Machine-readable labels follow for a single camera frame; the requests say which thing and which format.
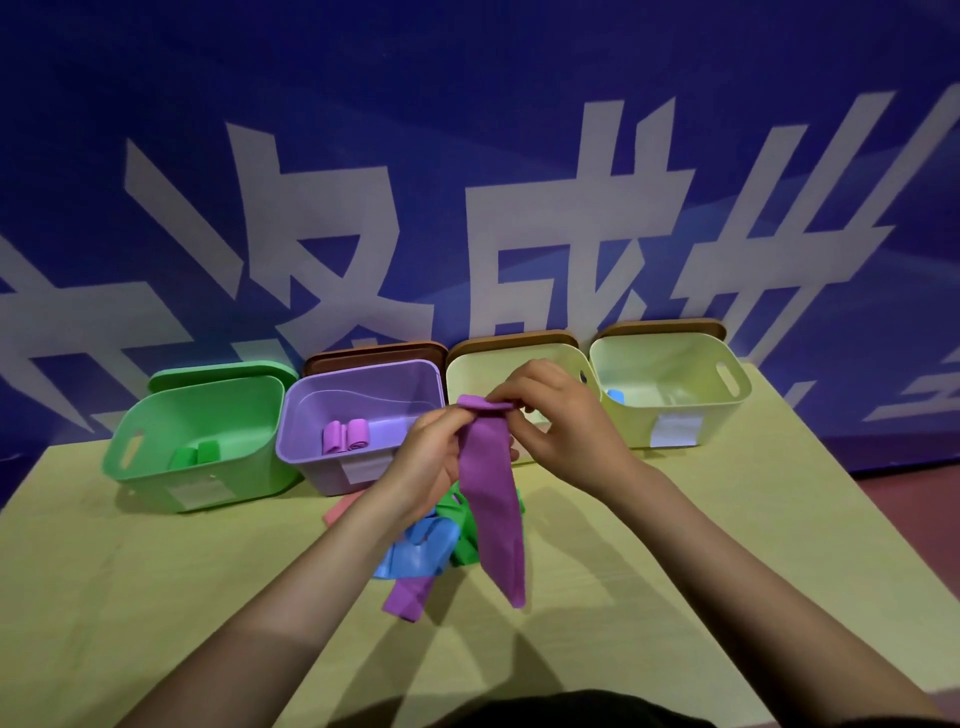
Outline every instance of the person's right hand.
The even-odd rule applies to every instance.
[[[543,432],[515,409],[507,412],[510,433],[548,471],[594,497],[650,468],[630,452],[596,395],[552,361],[528,361],[487,400],[538,409],[550,421],[549,430]]]

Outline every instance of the table top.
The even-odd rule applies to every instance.
[[[960,602],[748,367],[753,395],[707,445],[639,452],[708,515],[928,691],[960,684]],[[187,516],[138,512],[100,474],[106,442],[49,448],[0,513],[0,724],[112,725],[322,531],[307,484]],[[529,603],[448,570],[423,619],[372,581],[278,725],[363,713],[422,725],[486,694],[599,688],[718,725],[768,714],[647,550],[536,465]]]

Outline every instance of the purple bin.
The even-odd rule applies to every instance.
[[[414,420],[443,406],[440,371],[423,359],[306,376],[283,401],[276,456],[324,496],[360,491],[383,474]],[[324,455],[324,427],[356,419],[369,423],[370,444]]]

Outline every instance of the brown lid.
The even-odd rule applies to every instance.
[[[669,321],[621,321],[619,324],[604,328],[593,337],[593,341],[604,336],[687,332],[705,333],[720,341],[727,338],[727,327],[717,319],[671,319]]]
[[[495,352],[499,349],[515,349],[516,347],[535,347],[540,344],[567,344],[573,348],[577,340],[569,331],[554,329],[552,331],[530,331],[529,333],[508,333],[503,336],[481,336],[476,339],[461,341],[446,358],[449,364],[455,358],[465,353]]]
[[[303,362],[303,375],[321,375],[341,369],[394,364],[412,359],[426,359],[436,366],[442,375],[446,368],[446,347],[436,341],[405,341],[399,344],[323,352],[314,354]]]

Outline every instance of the person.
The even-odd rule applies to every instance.
[[[727,535],[666,475],[638,460],[597,398],[559,366],[527,362],[487,399],[513,402],[507,420],[514,438],[552,474],[603,502],[647,546],[781,725],[941,718],[906,676]],[[549,430],[529,423],[520,407],[539,410]],[[458,479],[456,433],[474,416],[451,406],[420,417],[368,492],[119,726],[272,725],[388,546]],[[489,725],[501,718],[709,725],[600,691],[492,703],[461,721]]]

